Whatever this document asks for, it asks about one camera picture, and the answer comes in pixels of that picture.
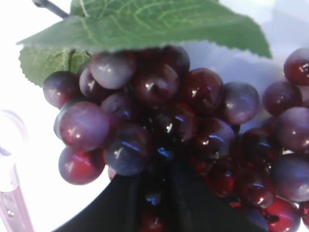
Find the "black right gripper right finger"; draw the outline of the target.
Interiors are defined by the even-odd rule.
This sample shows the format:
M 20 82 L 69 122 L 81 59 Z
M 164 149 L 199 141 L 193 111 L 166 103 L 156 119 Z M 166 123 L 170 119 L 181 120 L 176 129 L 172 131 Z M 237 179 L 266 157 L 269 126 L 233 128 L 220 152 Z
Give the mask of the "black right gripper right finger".
M 192 170 L 172 166 L 171 201 L 181 232 L 262 232 L 212 193 Z

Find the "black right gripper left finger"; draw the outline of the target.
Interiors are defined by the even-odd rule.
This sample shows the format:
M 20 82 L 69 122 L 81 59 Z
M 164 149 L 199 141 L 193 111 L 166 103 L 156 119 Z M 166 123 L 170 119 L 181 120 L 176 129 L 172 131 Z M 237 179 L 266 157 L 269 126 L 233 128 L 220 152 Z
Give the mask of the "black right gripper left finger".
M 136 232 L 141 175 L 116 175 L 91 204 L 56 232 Z

